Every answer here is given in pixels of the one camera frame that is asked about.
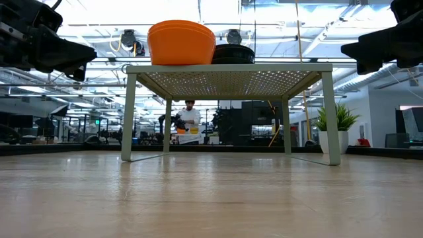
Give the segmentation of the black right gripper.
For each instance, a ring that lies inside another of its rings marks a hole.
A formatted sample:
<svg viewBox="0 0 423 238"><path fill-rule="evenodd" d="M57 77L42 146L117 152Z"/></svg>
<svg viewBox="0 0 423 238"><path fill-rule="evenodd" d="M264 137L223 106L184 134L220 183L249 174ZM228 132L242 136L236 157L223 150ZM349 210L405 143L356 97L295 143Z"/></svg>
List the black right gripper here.
<svg viewBox="0 0 423 238"><path fill-rule="evenodd" d="M400 34L399 56L393 45ZM423 9L410 15L397 26L361 35L357 42L341 46L341 52L355 59L358 75L376 71L376 65L394 61L399 68L423 63Z"/></svg>

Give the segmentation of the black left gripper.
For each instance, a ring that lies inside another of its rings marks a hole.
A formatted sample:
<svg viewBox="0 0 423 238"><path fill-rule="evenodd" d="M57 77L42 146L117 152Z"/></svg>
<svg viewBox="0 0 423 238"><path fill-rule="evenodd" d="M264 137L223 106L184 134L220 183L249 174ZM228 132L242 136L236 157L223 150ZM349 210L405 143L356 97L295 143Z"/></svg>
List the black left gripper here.
<svg viewBox="0 0 423 238"><path fill-rule="evenodd" d="M95 50L46 27L36 30L34 21L43 6L38 0L0 0L0 67L56 70L84 81L87 63L97 57Z"/></svg>

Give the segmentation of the black softbox lamp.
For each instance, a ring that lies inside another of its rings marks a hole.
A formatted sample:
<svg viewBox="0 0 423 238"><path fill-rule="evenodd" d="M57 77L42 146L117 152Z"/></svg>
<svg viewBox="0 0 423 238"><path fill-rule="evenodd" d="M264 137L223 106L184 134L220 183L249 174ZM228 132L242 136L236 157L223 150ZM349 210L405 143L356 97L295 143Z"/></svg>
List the black softbox lamp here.
<svg viewBox="0 0 423 238"><path fill-rule="evenodd" d="M68 108L68 105L59 106L50 112L50 116L64 117L67 114Z"/></svg>

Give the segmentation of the person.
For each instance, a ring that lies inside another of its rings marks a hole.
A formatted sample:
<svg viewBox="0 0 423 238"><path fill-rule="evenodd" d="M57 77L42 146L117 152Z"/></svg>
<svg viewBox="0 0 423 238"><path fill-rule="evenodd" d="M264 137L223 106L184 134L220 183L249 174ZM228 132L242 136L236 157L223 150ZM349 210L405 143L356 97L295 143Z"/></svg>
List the person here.
<svg viewBox="0 0 423 238"><path fill-rule="evenodd" d="M180 119L184 122L185 133L183 136L178 137L178 143L180 145L199 145L201 135L191 134L190 128L198 128L200 125L201 115L200 111L194 108L194 100L186 100L185 107L178 112Z"/></svg>

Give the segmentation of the black bowl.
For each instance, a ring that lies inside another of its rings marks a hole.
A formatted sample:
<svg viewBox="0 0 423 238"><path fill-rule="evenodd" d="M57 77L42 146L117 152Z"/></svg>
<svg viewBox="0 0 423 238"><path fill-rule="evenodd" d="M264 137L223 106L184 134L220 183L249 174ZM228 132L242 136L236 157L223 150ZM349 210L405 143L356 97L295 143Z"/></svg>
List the black bowl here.
<svg viewBox="0 0 423 238"><path fill-rule="evenodd" d="M254 64L255 58L231 58L231 57L221 57L213 58L212 64Z"/></svg>
<svg viewBox="0 0 423 238"><path fill-rule="evenodd" d="M255 54L249 47L240 44L220 44L215 47L213 59L217 58L244 58L254 60Z"/></svg>

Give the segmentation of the green perforated metal shelf riser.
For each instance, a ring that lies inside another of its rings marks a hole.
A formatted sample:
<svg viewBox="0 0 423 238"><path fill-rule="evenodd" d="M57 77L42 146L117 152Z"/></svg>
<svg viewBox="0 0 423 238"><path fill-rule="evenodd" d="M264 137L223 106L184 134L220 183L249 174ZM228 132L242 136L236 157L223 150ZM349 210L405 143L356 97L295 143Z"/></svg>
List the green perforated metal shelf riser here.
<svg viewBox="0 0 423 238"><path fill-rule="evenodd" d="M270 63L128 66L121 159L132 160L135 88L138 83L165 100L165 137L172 103L178 100L278 100L282 104L284 153L291 152L289 100L317 81L323 84L328 166L341 164L331 63Z"/></svg>

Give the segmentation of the black aluminium rig frame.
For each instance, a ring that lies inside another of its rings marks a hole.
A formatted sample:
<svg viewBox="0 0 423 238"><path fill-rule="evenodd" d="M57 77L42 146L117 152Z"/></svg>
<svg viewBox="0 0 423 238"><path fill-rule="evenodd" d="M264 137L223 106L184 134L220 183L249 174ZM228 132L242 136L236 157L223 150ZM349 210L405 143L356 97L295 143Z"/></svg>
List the black aluminium rig frame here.
<svg viewBox="0 0 423 238"><path fill-rule="evenodd" d="M37 153L64 153L74 151L120 151L120 145L92 145L66 143L55 145L0 145L0 157L29 155ZM172 145L171 152L224 152L224 153L283 153L283 147L264 146L222 146L222 145ZM423 149L395 149L350 146L349 155L366 155L423 161Z"/></svg>

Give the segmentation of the black partition wall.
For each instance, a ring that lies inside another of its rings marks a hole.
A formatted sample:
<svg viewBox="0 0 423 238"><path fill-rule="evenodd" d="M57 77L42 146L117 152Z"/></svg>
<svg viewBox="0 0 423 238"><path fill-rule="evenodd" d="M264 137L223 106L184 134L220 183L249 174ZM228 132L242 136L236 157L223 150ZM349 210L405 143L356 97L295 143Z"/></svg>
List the black partition wall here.
<svg viewBox="0 0 423 238"><path fill-rule="evenodd" d="M233 146L283 146L282 104L271 100L221 100L213 115L219 142Z"/></svg>

